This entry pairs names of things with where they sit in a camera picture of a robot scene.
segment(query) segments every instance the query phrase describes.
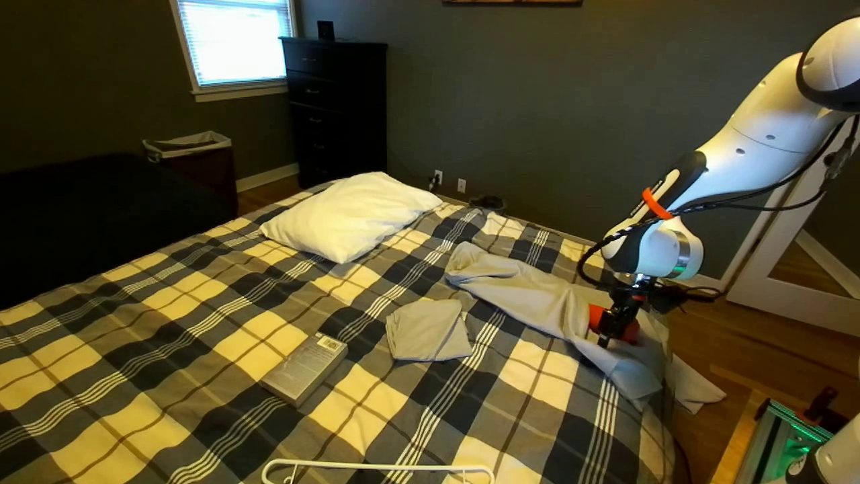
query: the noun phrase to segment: bed sheet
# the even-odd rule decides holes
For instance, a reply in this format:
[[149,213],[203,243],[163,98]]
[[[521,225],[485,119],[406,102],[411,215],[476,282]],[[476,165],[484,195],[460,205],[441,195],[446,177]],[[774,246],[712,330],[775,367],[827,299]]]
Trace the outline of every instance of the bed sheet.
[[[668,482],[672,437],[653,412],[573,345],[442,281],[457,243],[575,281],[575,239],[442,203],[333,266],[258,232],[304,196],[0,311],[0,482],[261,482],[274,458],[485,465],[516,484]],[[464,303],[466,359],[391,360],[384,318],[425,299]],[[290,406],[261,379],[316,330],[347,360]]]

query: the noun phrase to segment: electrical outlet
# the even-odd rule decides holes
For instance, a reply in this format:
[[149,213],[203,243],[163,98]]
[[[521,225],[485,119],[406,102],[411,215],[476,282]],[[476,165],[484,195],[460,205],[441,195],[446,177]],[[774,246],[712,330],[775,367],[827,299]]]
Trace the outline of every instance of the electrical outlet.
[[431,170],[429,192],[437,192],[442,182],[446,182],[446,172],[442,170]]

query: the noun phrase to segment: gray towel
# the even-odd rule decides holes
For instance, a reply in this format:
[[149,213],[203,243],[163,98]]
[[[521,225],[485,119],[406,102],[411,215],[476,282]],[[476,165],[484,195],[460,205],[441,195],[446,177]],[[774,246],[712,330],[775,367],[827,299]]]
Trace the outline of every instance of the gray towel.
[[452,251],[446,281],[550,337],[575,340],[587,328],[587,303],[577,301],[575,286],[470,243]]
[[587,303],[607,306],[607,297],[470,243],[452,251],[446,281],[538,330],[573,342],[638,410],[661,389],[664,340],[655,326],[638,330],[638,345],[613,342],[603,349],[586,340]]
[[473,349],[461,321],[457,299],[414,301],[387,318],[384,333],[395,360],[452,360]]

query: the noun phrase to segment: nightstand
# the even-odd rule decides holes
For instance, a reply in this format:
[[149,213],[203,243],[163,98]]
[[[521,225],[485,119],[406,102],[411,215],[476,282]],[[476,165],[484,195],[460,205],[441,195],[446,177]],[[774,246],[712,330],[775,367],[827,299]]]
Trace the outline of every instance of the nightstand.
[[173,139],[141,139],[148,160],[215,192],[237,215],[237,170],[231,139],[216,133],[199,133]]
[[231,149],[163,160],[161,166],[212,188],[237,215],[237,172]]

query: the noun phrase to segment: green object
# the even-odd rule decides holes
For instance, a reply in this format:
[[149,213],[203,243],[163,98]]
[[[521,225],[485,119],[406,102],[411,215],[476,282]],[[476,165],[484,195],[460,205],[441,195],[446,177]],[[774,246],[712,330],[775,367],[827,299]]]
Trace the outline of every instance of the green object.
[[825,428],[808,424],[797,420],[797,415],[775,402],[765,403],[765,412],[774,415],[782,424],[790,424],[790,439],[782,442],[782,447],[774,449],[774,465],[767,467],[770,477],[785,477],[794,462],[805,459],[816,447],[832,439]]

